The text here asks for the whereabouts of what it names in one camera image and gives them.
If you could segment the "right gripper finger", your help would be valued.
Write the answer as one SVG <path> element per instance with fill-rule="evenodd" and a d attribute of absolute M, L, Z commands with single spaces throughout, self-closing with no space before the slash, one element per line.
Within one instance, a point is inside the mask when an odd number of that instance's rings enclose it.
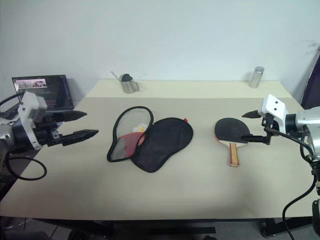
<path fill-rule="evenodd" d="M 240 139 L 246 143 L 263 143 L 268 144 L 268 137 L 262 136 L 262 135 L 243 135 L 240 137 Z"/>
<path fill-rule="evenodd" d="M 260 119 L 262 116 L 259 114 L 258 110 L 253 110 L 243 114 L 241 117 L 248 119 Z"/>

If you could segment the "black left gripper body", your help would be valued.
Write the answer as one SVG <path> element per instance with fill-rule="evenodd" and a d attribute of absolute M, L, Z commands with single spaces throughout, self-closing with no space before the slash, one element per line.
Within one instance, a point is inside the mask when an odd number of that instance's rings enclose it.
<path fill-rule="evenodd" d="M 48 147 L 60 144 L 62 141 L 58 127 L 62 121 L 63 114 L 61 112 L 45 114 L 40 122 L 35 123 L 33 129 L 38 142 Z"/>

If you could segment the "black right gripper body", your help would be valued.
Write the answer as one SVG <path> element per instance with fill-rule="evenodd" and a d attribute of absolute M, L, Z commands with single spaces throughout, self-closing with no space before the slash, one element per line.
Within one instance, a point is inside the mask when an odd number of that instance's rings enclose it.
<path fill-rule="evenodd" d="M 263 130 L 266 132 L 266 136 L 263 137 L 262 142 L 266 145 L 270 145 L 271 138 L 279 135 L 279 124 L 275 121 L 275 117 L 273 115 L 266 113 L 265 116 L 262 117 L 261 125 L 263 126 Z"/>

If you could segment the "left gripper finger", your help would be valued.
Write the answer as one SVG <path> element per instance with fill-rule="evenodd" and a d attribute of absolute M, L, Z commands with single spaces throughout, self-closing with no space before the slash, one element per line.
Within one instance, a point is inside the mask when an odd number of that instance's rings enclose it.
<path fill-rule="evenodd" d="M 73 145 L 79 142 L 83 142 L 87 139 L 95 136 L 99 131 L 96 129 L 84 129 L 75 131 L 68 135 L 61 135 L 61 144 L 63 146 Z"/>
<path fill-rule="evenodd" d="M 78 111 L 78 110 L 57 112 L 56 113 L 56 122 L 60 123 L 60 122 L 75 121 L 75 120 L 78 120 L 86 115 L 87 115 L 86 112 Z"/>

